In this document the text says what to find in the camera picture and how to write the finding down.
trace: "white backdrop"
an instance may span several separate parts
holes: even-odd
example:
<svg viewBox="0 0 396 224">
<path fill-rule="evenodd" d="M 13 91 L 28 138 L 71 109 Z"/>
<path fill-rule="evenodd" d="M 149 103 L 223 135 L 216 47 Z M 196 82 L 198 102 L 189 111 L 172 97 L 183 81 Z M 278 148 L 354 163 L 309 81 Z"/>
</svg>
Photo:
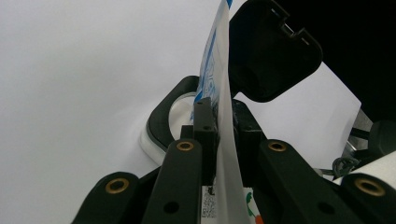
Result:
<svg viewBox="0 0 396 224">
<path fill-rule="evenodd" d="M 165 94 L 199 74 L 218 5 L 0 1 L 0 222 L 70 223 L 103 176 L 154 169 L 139 134 Z M 348 105 L 342 133 L 360 103 Z"/>
</svg>

